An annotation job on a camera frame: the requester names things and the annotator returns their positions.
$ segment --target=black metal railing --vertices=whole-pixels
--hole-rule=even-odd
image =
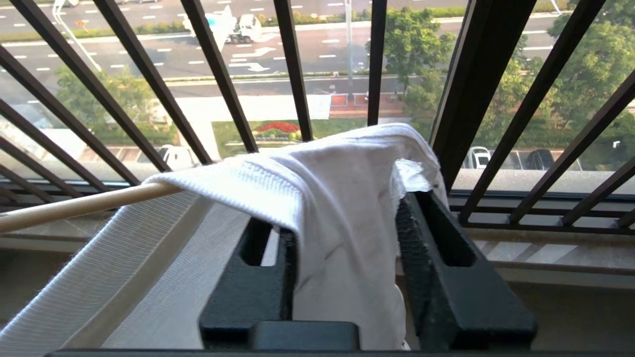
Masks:
[[[46,18],[34,0],[11,0],[11,2],[104,106],[132,141],[139,146],[152,164],[162,172],[169,171],[168,164],[159,157],[123,108],[71,48],[63,35]],[[200,0],[181,0],[181,2],[247,152],[258,152],[249,122],[221,57],[216,39],[208,25]],[[462,162],[477,134],[535,3],[536,0],[469,1],[430,138],[432,148],[441,163],[448,189],[457,179]],[[632,210],[635,197],[614,194],[621,185],[635,175],[635,158],[624,164],[590,194],[558,196],[547,192],[565,170],[633,100],[635,71],[628,76],[528,194],[526,192],[492,194],[488,191],[488,187],[505,159],[604,3],[604,0],[579,1],[474,189],[470,192],[450,193],[451,209],[458,213],[459,221],[464,226],[546,231],[590,229],[593,232],[635,234],[632,229],[629,229],[630,225],[635,224],[635,210]],[[198,160],[202,164],[213,163],[201,142],[204,138],[199,138],[194,133],[192,126],[117,4],[114,1],[96,1],[95,4]],[[291,2],[290,0],[274,0],[274,6],[302,140],[310,141],[313,137],[309,106]],[[387,1],[374,0],[370,31],[368,125],[379,123],[386,18]],[[134,174],[3,47],[0,47],[0,65],[127,183],[139,184]],[[8,201],[15,203],[17,196],[28,194],[46,203],[57,200],[58,196],[80,197],[117,188],[96,178],[80,162],[66,154],[63,149],[21,117],[4,100],[0,101],[0,114],[86,181],[85,185],[66,183],[3,139],[0,144],[7,154],[48,181],[47,184],[34,183],[35,180],[25,180],[7,167],[0,166],[0,174],[5,177],[5,183],[0,187],[0,195],[5,196]],[[596,209],[599,204],[604,205],[601,210]],[[531,220],[529,223],[522,222],[521,220],[528,215],[538,219]],[[536,221],[540,217],[547,218],[537,224]],[[583,221],[588,218],[605,219],[605,221],[586,226]]]

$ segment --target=lane marking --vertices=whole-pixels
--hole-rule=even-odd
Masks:
[[[543,46],[543,47],[525,47],[523,51],[544,51],[544,50],[553,50],[553,46]]]
[[[546,34],[546,30],[523,31],[523,35]]]

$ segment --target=parked car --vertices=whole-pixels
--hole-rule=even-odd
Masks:
[[[550,150],[538,149],[531,151],[527,156],[525,169],[527,170],[548,170],[554,164],[554,156]]]

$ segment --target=red flower bed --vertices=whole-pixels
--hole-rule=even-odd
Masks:
[[[296,131],[300,130],[300,127],[292,123],[274,121],[273,123],[264,124],[259,126],[258,128],[255,128],[255,131],[263,132],[272,129],[278,129],[283,133],[295,133]]]

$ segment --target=white arrow marking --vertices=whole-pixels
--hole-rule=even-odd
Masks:
[[[255,50],[253,53],[237,53],[235,55],[232,55],[232,57],[235,58],[239,58],[239,57],[260,57],[262,55],[264,55],[265,53],[271,52],[271,51],[275,51],[276,49],[273,47],[263,47],[263,48],[259,48],[257,50]]]
[[[248,63],[248,64],[228,64],[229,67],[249,67],[249,71],[253,72],[262,72],[266,71],[268,68],[262,67],[260,64],[256,63]]]

